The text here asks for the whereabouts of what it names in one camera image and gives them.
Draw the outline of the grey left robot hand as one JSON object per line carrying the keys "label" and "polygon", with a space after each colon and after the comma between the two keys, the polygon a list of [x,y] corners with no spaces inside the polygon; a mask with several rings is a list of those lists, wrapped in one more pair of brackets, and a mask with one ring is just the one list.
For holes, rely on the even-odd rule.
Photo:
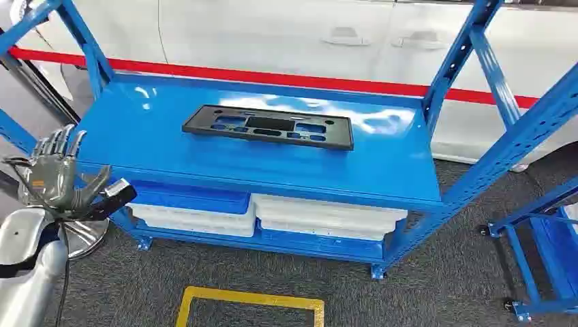
{"label": "grey left robot hand", "polygon": [[75,125],[54,130],[33,147],[30,157],[4,157],[20,179],[19,200],[27,206],[42,207],[50,213],[71,213],[78,217],[89,211],[89,206],[101,192],[112,172],[102,166],[96,177],[84,187],[75,186],[76,163],[85,130],[76,134]]}

